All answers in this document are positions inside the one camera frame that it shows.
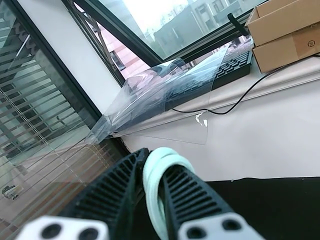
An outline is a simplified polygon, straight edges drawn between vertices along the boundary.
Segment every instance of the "cardboard box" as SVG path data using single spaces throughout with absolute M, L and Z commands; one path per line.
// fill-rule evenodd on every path
M 259 17 L 262 18 L 269 13 L 272 13 L 288 4 L 295 2 L 296 0 L 269 0 L 256 7 Z
M 255 46 L 261 46 L 318 22 L 320 0 L 270 0 L 252 11 L 246 25 Z
M 262 73 L 320 52 L 320 23 L 255 47 L 253 54 Z

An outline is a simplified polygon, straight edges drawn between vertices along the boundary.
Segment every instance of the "black keyboard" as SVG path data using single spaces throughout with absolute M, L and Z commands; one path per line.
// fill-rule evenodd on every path
M 167 93 L 165 106 L 162 102 L 153 104 L 154 107 L 148 109 L 143 114 L 134 117 L 131 121 L 121 126 L 117 132 L 150 119 L 164 111 L 175 108 L 250 73 L 252 61 L 251 51 L 242 53 L 230 60 L 226 59 L 228 59 L 227 55 L 223 58 L 222 64 L 216 72 L 216 75 L 214 72 L 211 72 L 203 74 L 202 76 L 189 74 L 186 78 L 184 77 L 183 84 L 181 84 L 179 88 L 176 87 Z
M 252 53 L 247 51 L 230 60 L 224 61 L 216 72 L 214 81 L 208 75 L 201 78 L 190 77 L 188 82 L 178 89 L 174 89 L 168 96 L 165 110 L 184 104 L 194 98 L 220 88 L 250 73 Z

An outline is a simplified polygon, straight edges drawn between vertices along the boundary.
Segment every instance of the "white wall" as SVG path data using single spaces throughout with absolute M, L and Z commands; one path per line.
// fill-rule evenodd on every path
M 54 51 L 104 113 L 120 87 L 61 0 L 18 0 Z
M 183 121 L 153 136 L 206 137 L 195 130 L 194 117 Z M 160 138 L 123 140 L 132 151 L 173 148 L 205 181 L 320 176 L 320 80 L 247 100 L 227 115 L 209 115 L 205 145 Z

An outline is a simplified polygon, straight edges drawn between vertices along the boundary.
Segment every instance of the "clear plastic film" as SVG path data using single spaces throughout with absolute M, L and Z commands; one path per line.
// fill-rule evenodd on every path
M 211 90 L 227 47 L 191 69 L 178 58 L 129 77 L 86 143 L 130 135 L 205 144 Z

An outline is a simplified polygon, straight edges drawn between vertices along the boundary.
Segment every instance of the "window sill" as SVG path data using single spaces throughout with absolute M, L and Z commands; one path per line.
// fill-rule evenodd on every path
M 180 111 L 194 111 L 203 108 L 217 110 L 222 107 L 232 106 L 238 101 L 244 92 L 262 76 L 263 74 L 260 73 L 257 63 L 253 60 L 251 73 L 249 75 L 190 100 L 176 107 L 176 109 Z M 320 79 L 320 59 L 317 57 L 311 57 L 267 77 L 252 89 L 242 101 L 275 93 L 301 84 L 316 81 L 318 79 Z M 196 113 L 180 113 L 169 110 L 161 115 L 157 115 L 137 124 L 130 132 L 135 133 L 140 130 L 163 125 L 194 115 L 196 115 Z

